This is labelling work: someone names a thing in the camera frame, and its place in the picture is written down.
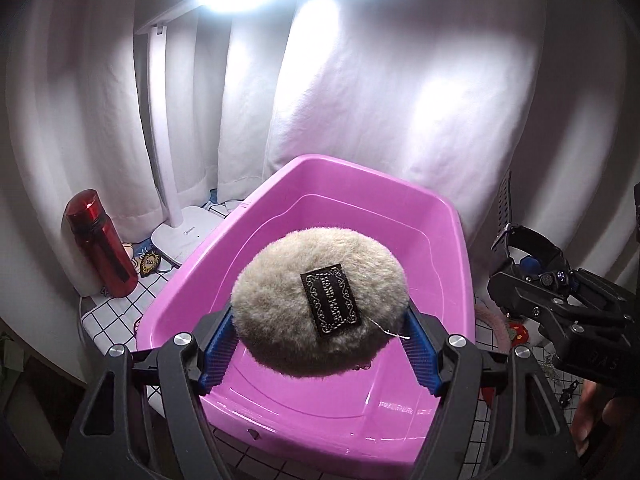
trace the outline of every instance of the lamp base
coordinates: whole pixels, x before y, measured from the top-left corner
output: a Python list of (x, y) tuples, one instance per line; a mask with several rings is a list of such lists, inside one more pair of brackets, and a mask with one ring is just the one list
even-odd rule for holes
[(151, 243), (162, 255), (181, 266), (193, 251), (203, 243), (223, 218), (197, 206), (182, 210), (184, 221), (176, 228), (162, 224), (151, 235)]

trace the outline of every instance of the white desk lamp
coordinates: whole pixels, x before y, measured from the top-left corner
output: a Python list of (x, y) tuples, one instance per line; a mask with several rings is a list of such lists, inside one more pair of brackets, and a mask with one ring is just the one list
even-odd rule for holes
[(137, 34), (148, 34), (148, 98), (151, 134), (154, 142), (160, 193), (168, 219), (152, 234), (153, 245), (165, 257), (180, 266), (221, 222), (222, 218), (200, 207), (180, 208), (175, 185), (174, 165), (169, 144), (166, 114), (166, 25), (199, 6), (214, 12), (245, 12), (270, 0), (183, 0), (139, 28)]

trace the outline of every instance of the furry plush ball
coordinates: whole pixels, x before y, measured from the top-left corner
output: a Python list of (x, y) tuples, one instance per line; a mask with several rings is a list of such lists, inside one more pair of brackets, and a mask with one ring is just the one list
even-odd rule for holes
[[(321, 334), (314, 297), (301, 275), (338, 264), (359, 324)], [(293, 377), (328, 376), (370, 363), (392, 338), (384, 331), (399, 333), (408, 301), (404, 271), (393, 254), (372, 238), (338, 228), (296, 231), (271, 243), (242, 271), (231, 294), (236, 331), (254, 359)]]

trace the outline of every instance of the silver bolt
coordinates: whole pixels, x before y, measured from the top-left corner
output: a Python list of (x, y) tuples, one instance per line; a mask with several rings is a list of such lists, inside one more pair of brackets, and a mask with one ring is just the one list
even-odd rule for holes
[(109, 348), (109, 355), (111, 357), (120, 357), (124, 354), (124, 345), (113, 345)]
[(192, 339), (193, 337), (190, 333), (182, 332), (181, 334), (178, 334), (176, 337), (174, 337), (174, 343), (178, 346), (187, 346)]
[(528, 359), (531, 357), (531, 350), (529, 350), (526, 346), (516, 346), (516, 355), (520, 359)]
[(466, 345), (466, 339), (461, 335), (455, 334), (449, 337), (449, 344), (451, 346), (455, 346), (456, 348), (462, 348), (464, 345)]

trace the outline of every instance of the curtain fold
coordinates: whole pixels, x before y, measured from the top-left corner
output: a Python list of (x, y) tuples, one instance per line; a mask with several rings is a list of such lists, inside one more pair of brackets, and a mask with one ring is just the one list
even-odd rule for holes
[[(134, 2), (33, 0), (13, 37), (12, 145), (83, 294), (97, 282), (62, 222), (73, 194), (95, 187), (125, 241), (164, 220), (138, 110)], [(282, 0), (234, 17), (201, 8), (168, 24), (166, 74), (182, 206), (213, 188), (241, 200), (304, 153), (337, 156), (449, 198), (485, 297), (495, 194), (510, 167), (516, 222), (572, 266), (635, 286), (640, 48), (613, 0)]]

